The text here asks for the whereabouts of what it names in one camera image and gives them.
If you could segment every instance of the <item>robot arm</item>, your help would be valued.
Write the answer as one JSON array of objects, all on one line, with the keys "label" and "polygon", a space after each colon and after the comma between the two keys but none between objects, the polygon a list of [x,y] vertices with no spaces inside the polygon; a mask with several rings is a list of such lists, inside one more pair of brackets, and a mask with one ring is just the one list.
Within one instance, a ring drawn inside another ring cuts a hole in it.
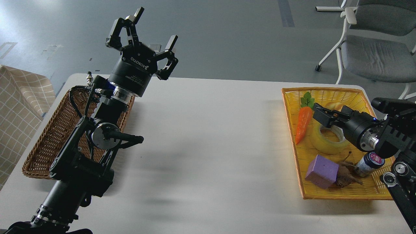
[{"label": "robot arm", "polygon": [[371,105],[387,114],[377,120],[365,112],[329,110],[315,103],[314,116],[326,127],[339,126],[345,138],[357,149],[374,150],[380,157],[389,158],[400,152],[391,172],[380,176],[407,224],[416,234],[416,104],[405,100],[375,98]]}]

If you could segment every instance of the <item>purple sponge block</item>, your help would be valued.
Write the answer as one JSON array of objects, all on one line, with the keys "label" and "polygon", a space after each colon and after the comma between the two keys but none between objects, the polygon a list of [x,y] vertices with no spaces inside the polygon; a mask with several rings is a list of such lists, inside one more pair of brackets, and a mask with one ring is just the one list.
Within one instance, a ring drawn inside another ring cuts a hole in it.
[{"label": "purple sponge block", "polygon": [[320,188],[327,189],[337,179],[337,172],[337,163],[318,154],[309,164],[305,179]]}]

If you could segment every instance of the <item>white table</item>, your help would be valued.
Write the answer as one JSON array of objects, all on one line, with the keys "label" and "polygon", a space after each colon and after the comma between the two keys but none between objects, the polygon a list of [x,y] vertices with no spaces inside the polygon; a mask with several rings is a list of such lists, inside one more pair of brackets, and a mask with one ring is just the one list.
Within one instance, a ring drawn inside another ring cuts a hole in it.
[{"label": "white table", "polygon": [[[84,77],[68,79],[52,110]],[[114,184],[80,207],[70,231],[410,233],[393,201],[301,198],[281,89],[305,86],[335,85],[153,78],[125,130],[143,144],[119,150]],[[0,192],[0,228],[30,220],[53,185],[21,173],[51,115]]]}]

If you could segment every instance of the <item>yellow tape roll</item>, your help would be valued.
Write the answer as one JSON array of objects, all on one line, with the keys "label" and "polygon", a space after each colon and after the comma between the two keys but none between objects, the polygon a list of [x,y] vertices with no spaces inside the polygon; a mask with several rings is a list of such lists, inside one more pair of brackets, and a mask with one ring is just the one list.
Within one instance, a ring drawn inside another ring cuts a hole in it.
[{"label": "yellow tape roll", "polygon": [[[338,137],[339,142],[334,142],[326,138],[321,132],[322,129],[328,129],[333,132]],[[349,144],[341,128],[334,125],[331,128],[325,128],[319,122],[315,122],[310,140],[317,150],[325,154],[338,154]]]}]

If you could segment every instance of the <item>black cable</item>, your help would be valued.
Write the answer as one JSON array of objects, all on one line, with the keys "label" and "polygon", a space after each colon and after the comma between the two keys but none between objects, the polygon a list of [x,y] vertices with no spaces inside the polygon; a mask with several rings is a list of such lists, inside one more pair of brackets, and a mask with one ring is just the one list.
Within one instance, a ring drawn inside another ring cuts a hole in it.
[{"label": "black cable", "polygon": [[94,96],[94,90],[95,90],[95,84],[93,83],[92,87],[91,87],[91,90],[89,91],[87,104],[85,105],[85,111],[84,111],[85,116],[88,114],[89,105],[91,104],[91,99]]},{"label": "black cable", "polygon": [[75,112],[78,114],[78,116],[81,118],[82,117],[82,114],[81,114],[81,112],[79,111],[79,109],[78,109],[78,107],[77,107],[77,104],[75,103],[75,101],[74,101],[74,97],[73,97],[73,95],[72,95],[72,91],[74,91],[75,89],[86,89],[85,88],[85,86],[74,86],[74,87],[72,87],[70,90],[69,90],[69,92],[68,92],[68,97],[69,97],[69,102],[71,102],[71,105],[72,105],[72,107],[74,108],[74,110],[75,110]]},{"label": "black cable", "polygon": [[88,144],[88,149],[89,149],[89,157],[90,157],[91,160],[94,160],[94,145],[89,140],[86,132],[85,132],[85,137],[87,138],[87,144]]}]

